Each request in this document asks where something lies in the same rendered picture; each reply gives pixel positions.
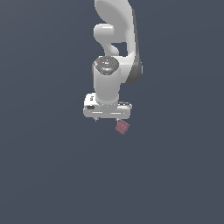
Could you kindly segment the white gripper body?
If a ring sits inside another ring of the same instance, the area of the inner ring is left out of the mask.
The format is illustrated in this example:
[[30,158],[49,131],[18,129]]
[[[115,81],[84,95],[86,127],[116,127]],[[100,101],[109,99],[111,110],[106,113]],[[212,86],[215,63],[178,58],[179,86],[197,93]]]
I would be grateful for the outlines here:
[[119,101],[112,105],[101,105],[95,99],[95,93],[87,94],[84,100],[83,115],[85,117],[129,119],[132,104]]

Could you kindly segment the small red cube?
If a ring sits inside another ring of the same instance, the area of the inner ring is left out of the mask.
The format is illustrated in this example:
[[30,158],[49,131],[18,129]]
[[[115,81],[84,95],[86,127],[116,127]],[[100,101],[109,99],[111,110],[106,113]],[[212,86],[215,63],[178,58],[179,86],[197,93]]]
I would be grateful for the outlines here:
[[129,129],[130,125],[126,123],[124,120],[119,120],[117,122],[117,125],[115,126],[115,129],[122,135],[124,135],[127,130]]

